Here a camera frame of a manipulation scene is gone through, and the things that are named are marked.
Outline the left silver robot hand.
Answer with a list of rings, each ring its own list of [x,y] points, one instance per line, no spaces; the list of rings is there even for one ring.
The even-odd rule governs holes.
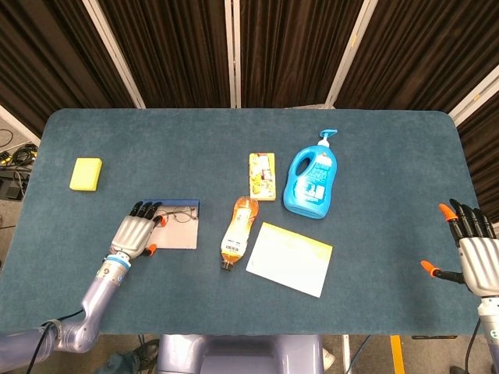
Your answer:
[[[160,206],[162,206],[160,200],[135,203],[111,240],[109,253],[124,254],[129,259],[135,259],[138,256],[153,256],[157,251],[157,246],[149,244],[150,237],[155,228],[166,225],[165,219],[161,215],[156,215]]]

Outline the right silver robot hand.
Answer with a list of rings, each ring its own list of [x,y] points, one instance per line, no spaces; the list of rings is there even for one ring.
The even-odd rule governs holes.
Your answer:
[[[441,280],[464,284],[481,298],[498,296],[498,238],[494,227],[482,210],[450,199],[441,203],[439,210],[448,224],[462,271],[442,270],[427,260],[421,267]]]

